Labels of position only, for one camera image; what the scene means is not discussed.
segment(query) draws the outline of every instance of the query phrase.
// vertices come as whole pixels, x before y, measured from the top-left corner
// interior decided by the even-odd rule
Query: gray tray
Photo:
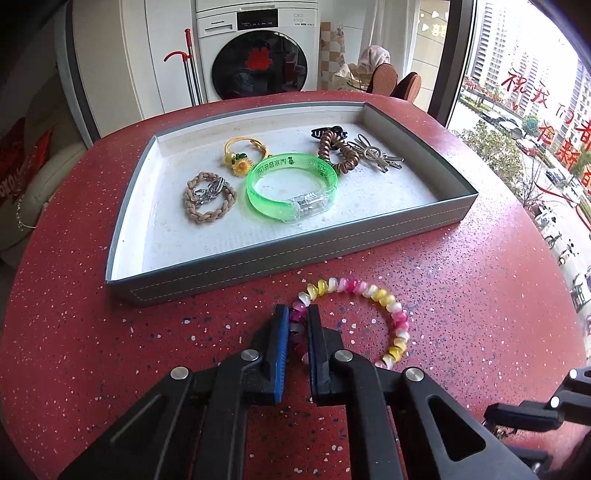
[[[310,130],[332,125],[341,125],[349,139],[362,133],[404,157],[404,168],[381,173],[362,162],[339,177],[330,210],[282,223],[254,210],[244,179],[222,163],[225,141],[242,135],[261,140],[272,153],[316,154],[318,140]],[[259,158],[245,142],[234,150]],[[224,218],[196,225],[184,211],[182,194],[200,171],[223,175],[238,201]],[[269,173],[257,189],[287,199],[310,191],[315,181],[306,172],[284,170]],[[477,196],[442,156],[366,103],[291,103],[212,116],[157,134],[146,146],[117,218],[106,282],[133,304],[162,303],[458,222]],[[222,201],[218,197],[202,211]]]

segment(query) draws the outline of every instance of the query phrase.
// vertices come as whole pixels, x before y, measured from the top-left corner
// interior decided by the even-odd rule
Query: silver clasp
[[[207,185],[207,187],[204,189],[193,187],[191,190],[191,201],[197,206],[211,202],[222,192],[225,183],[226,180],[224,180],[222,177],[219,177]]]

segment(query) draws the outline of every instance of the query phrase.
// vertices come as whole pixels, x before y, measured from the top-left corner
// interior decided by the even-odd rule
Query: metal screw
[[[175,367],[170,371],[170,376],[175,380],[184,380],[189,376],[189,369],[187,367]]]
[[[252,348],[249,348],[247,350],[243,350],[240,353],[240,358],[242,358],[246,362],[254,362],[254,360],[258,358],[258,352],[256,350],[253,350]]]
[[[339,362],[350,362],[353,359],[353,354],[348,350],[337,350],[335,352],[335,358]]]
[[[406,372],[404,372],[404,375],[406,375],[406,377],[411,382],[420,382],[423,378],[425,378],[425,374],[423,373],[423,370],[421,370],[420,368],[416,368],[416,367],[409,368],[408,370],[406,370]]]

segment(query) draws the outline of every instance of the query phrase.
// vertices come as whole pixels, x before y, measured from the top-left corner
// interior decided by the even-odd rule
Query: red cushion
[[[31,151],[27,152],[22,166],[18,169],[17,181],[14,190],[12,191],[12,198],[19,198],[31,180],[35,178],[37,172],[47,161],[49,157],[49,142],[51,140],[51,133],[53,129],[48,130],[39,137],[35,146]]]
[[[25,157],[24,131],[25,118],[22,117],[0,140],[0,205],[11,195],[17,183],[14,173]]]

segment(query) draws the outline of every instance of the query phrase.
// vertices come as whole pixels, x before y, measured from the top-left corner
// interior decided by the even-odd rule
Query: washing machine
[[[197,0],[204,98],[316,90],[318,3],[231,3]]]

